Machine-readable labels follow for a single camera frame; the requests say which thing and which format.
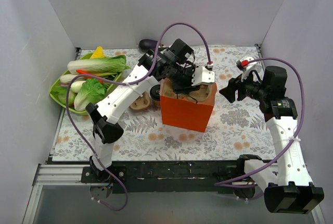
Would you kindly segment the orange paper bag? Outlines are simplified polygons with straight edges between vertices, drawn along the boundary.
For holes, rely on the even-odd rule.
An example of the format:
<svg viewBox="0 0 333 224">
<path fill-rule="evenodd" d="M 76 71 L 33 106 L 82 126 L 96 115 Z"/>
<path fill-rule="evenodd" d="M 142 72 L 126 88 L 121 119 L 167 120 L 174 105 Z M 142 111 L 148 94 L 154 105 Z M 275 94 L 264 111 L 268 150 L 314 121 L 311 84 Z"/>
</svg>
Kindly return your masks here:
<svg viewBox="0 0 333 224">
<path fill-rule="evenodd" d="M 165 79 L 161 83 L 172 83 Z M 217 92 L 216 83 L 212 84 L 212 92 L 204 102 L 193 103 L 186 99 L 173 99 L 161 95 L 160 88 L 160 107 L 162 123 L 187 130 L 205 132 L 209 119 L 215 105 L 215 95 Z"/>
</svg>

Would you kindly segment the brown paper coffee cup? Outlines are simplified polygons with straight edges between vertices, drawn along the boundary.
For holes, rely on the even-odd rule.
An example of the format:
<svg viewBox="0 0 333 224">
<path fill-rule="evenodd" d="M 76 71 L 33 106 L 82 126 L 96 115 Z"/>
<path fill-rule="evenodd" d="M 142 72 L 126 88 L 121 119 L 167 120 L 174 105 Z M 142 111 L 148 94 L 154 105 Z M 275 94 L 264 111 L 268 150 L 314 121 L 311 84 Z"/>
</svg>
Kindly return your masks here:
<svg viewBox="0 0 333 224">
<path fill-rule="evenodd" d="M 153 101 L 155 106 L 160 107 L 160 101 L 159 100 L 153 99 L 152 101 Z"/>
</svg>

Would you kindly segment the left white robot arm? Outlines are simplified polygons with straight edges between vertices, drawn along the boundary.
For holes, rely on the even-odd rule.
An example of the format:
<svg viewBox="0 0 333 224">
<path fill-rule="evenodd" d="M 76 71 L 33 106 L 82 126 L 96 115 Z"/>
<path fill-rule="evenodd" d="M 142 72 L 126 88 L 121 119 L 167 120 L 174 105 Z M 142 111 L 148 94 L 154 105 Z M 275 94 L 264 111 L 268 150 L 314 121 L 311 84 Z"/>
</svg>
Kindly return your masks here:
<svg viewBox="0 0 333 224">
<path fill-rule="evenodd" d="M 165 78 L 173 82 L 177 93 L 199 90 L 205 68 L 188 61 L 193 54 L 194 50 L 181 39 L 161 51 L 149 48 L 125 78 L 124 85 L 100 102 L 87 105 L 95 140 L 89 163 L 97 181 L 106 182 L 110 178 L 113 146 L 124 133 L 118 121 L 138 97 Z"/>
</svg>

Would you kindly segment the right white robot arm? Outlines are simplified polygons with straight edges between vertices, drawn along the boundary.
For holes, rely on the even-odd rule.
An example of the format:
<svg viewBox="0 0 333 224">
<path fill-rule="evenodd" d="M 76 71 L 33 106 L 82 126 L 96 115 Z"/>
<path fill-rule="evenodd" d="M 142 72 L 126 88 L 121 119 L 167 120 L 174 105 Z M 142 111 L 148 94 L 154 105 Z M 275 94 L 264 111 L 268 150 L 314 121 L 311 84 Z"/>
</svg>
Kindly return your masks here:
<svg viewBox="0 0 333 224">
<path fill-rule="evenodd" d="M 235 168 L 236 177 L 241 181 L 251 178 L 259 186 L 269 212 L 308 214 L 324 199 L 324 191 L 314 185 L 305 166 L 296 133 L 300 126 L 297 109 L 294 101 L 285 97 L 287 71 L 268 66 L 261 81 L 254 80 L 255 73 L 244 70 L 219 93 L 231 103 L 246 97 L 260 103 L 278 158 L 277 172 L 269 168 L 260 170 L 265 163 L 259 157 L 244 155 Z"/>
</svg>

